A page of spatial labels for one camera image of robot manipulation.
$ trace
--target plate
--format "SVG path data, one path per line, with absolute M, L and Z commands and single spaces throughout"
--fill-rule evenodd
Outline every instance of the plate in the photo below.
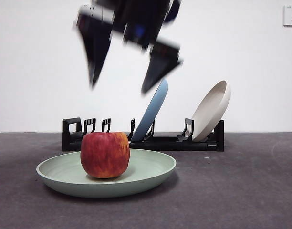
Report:
M 127 170 L 119 177 L 97 179 L 89 176 L 80 162 L 80 152 L 68 153 L 40 163 L 36 170 L 44 183 L 70 196 L 111 198 L 128 196 L 163 183 L 176 167 L 169 155 L 142 149 L 130 149 Z
M 220 81 L 208 92 L 192 117 L 194 142 L 204 140 L 212 132 L 225 113 L 230 97 L 231 88 L 226 81 Z
M 132 142 L 137 142 L 144 139 L 144 136 L 147 134 L 147 131 L 152 125 L 154 119 L 156 118 L 157 113 L 159 112 L 164 102 L 167 91 L 168 91 L 168 83 L 165 79 L 163 79 L 159 87 L 157 88 L 156 93 L 151 99 L 140 124 L 138 125 L 135 133 L 133 134 L 131 138 Z

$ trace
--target dish rack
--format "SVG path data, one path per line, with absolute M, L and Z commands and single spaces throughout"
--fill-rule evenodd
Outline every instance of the dish rack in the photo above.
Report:
M 69 125 L 76 124 L 76 131 L 70 133 Z M 71 118 L 63 119 L 62 132 L 62 151 L 80 151 L 83 136 L 87 134 L 87 128 L 93 125 L 92 131 L 95 131 L 96 119 L 87 119 L 84 121 L 84 132 L 82 132 L 81 119 Z M 109 132 L 111 127 L 111 119 L 102 121 L 102 132 Z M 213 132 L 201 142 L 193 142 L 194 120 L 185 119 L 185 127 L 180 135 L 177 136 L 154 136 L 155 121 L 153 121 L 150 131 L 145 135 L 144 139 L 132 142 L 131 138 L 134 134 L 135 119 L 131 120 L 130 133 L 127 134 L 129 146 L 132 149 L 147 150 L 176 150 L 176 151 L 224 151 L 224 121 L 220 120 Z

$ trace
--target blurred robot arm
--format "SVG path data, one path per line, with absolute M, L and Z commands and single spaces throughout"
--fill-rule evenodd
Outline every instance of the blurred robot arm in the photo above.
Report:
M 169 5 L 170 0 L 92 0 L 80 8 L 77 27 L 84 41 L 92 86 L 99 78 L 112 31 L 123 34 L 125 42 L 134 42 L 143 50 L 152 45 L 143 93 L 179 65 L 179 47 L 157 40 L 162 24 L 178 14 L 180 2 L 174 0 Z

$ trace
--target apple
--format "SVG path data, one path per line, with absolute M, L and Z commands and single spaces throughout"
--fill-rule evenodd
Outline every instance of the apple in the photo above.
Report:
M 128 138 L 122 132 L 93 132 L 83 137 L 80 161 L 92 177 L 120 176 L 128 168 L 129 158 Z

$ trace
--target light green plate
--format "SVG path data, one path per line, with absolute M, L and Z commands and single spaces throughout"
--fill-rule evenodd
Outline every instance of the light green plate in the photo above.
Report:
M 50 158 L 37 166 L 44 183 L 67 195 L 86 198 L 128 196 L 152 189 L 164 182 L 176 167 L 169 155 L 130 149 L 127 170 L 117 178 L 96 179 L 87 175 L 80 163 L 80 152 Z

